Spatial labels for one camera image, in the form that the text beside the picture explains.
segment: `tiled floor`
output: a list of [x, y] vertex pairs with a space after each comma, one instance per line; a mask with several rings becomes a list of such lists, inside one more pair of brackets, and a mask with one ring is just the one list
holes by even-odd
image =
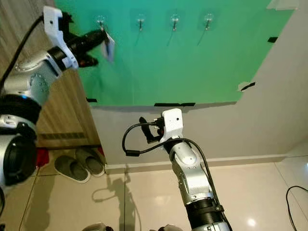
[[[308, 156], [211, 172], [234, 231], [292, 230], [285, 192], [295, 184], [308, 188]], [[308, 193], [293, 189], [289, 199], [297, 230], [307, 231]], [[105, 175], [78, 184], [58, 175], [52, 160], [12, 190], [0, 222], [6, 231], [81, 231], [96, 222], [115, 231], [158, 230], [168, 223], [190, 230], [173, 172]]]

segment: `baseboard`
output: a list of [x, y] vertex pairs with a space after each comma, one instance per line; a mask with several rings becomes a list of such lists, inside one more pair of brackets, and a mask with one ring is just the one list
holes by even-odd
[[[248, 165], [260, 164], [270, 162], [280, 162], [286, 155], [255, 155], [255, 156], [239, 156], [228, 158], [209, 158], [207, 159], [210, 167], [216, 166], [231, 166], [231, 165]], [[171, 170], [171, 162], [154, 162], [154, 163], [140, 163], [140, 164], [119, 164], [108, 165], [106, 168], [107, 174], [120, 174], [125, 172], [146, 172], [146, 171], [159, 171]]]

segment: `wooden door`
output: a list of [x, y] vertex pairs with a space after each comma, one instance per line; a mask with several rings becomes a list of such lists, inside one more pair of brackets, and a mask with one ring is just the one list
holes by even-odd
[[[0, 0], [0, 78], [31, 24], [53, 0]], [[19, 60], [51, 44], [41, 23], [29, 37]], [[37, 123], [38, 147], [100, 144], [88, 102], [76, 71], [67, 70], [50, 89]]]

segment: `pair of slippers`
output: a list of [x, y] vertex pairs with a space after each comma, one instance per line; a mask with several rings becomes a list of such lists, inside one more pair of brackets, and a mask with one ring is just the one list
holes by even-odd
[[87, 182], [91, 175], [100, 177], [105, 173], [105, 163], [90, 148], [80, 148], [75, 152], [75, 159], [62, 155], [54, 162], [56, 171], [78, 183]]

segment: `green backdrop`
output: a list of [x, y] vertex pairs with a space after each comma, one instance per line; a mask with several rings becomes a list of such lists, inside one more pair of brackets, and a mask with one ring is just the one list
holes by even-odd
[[[94, 105], [219, 103], [239, 100], [293, 11], [267, 10], [270, 0], [56, 0], [73, 15], [72, 32], [98, 29], [105, 17], [116, 42], [114, 63], [80, 69]], [[205, 31], [204, 16], [213, 21]], [[139, 32], [138, 14], [145, 15]], [[171, 16], [180, 20], [173, 32]]]

